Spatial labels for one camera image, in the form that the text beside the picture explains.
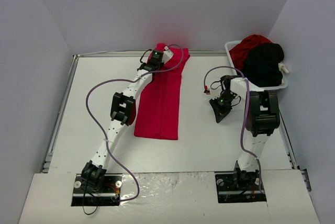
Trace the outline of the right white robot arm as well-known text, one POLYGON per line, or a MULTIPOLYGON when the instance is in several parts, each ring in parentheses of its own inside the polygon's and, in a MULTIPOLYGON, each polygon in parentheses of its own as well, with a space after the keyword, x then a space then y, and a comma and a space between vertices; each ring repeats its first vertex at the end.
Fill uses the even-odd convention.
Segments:
POLYGON ((232 110, 232 101, 240 97, 245 101, 240 146, 242 154, 236 161, 232 182, 244 189, 261 178, 260 157, 270 135, 280 125, 278 98, 275 92, 266 91, 236 75, 220 79, 221 93, 209 101, 220 123, 232 110))

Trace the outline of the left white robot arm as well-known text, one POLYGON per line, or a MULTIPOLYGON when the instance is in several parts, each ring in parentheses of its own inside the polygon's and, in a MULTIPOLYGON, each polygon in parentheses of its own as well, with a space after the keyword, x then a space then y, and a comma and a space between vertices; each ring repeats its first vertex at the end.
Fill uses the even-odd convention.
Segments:
POLYGON ((105 174, 110 154, 116 147, 123 132, 136 118, 136 99, 143 89, 153 81, 155 72, 172 58, 173 53, 166 46, 163 51, 153 50, 150 59, 141 64, 134 80, 116 79, 116 82, 128 82, 127 88, 113 95, 110 111, 110 125, 103 131, 104 140, 94 156, 84 166, 81 177, 94 192, 101 191, 105 186, 105 174))

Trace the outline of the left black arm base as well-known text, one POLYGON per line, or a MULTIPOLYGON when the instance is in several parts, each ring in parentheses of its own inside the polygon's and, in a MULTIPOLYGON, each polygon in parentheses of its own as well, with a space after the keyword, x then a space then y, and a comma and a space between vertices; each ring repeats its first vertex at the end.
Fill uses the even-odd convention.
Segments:
POLYGON ((84 187, 85 180, 77 174, 73 186, 72 207, 119 206, 122 187, 122 176, 120 174, 107 174, 105 176, 105 181, 99 190, 88 186, 85 198, 83 199, 84 187))

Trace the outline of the bright red t shirt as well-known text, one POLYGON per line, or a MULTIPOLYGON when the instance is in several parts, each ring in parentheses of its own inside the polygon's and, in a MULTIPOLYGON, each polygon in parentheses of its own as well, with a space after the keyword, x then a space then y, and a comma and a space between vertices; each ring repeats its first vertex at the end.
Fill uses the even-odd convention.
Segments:
POLYGON ((154 74, 153 81, 140 94, 134 136, 177 140, 182 72, 190 58, 189 49, 172 48, 173 57, 164 64, 164 73, 154 74))

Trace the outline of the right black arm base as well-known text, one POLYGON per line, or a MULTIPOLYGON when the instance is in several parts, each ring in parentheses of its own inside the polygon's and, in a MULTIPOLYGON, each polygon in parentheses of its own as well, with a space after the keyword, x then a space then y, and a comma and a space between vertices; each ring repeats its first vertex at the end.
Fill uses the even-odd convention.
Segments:
POLYGON ((255 182, 238 186, 231 173, 216 173, 215 181, 219 204, 266 202, 266 195, 259 191, 255 182))

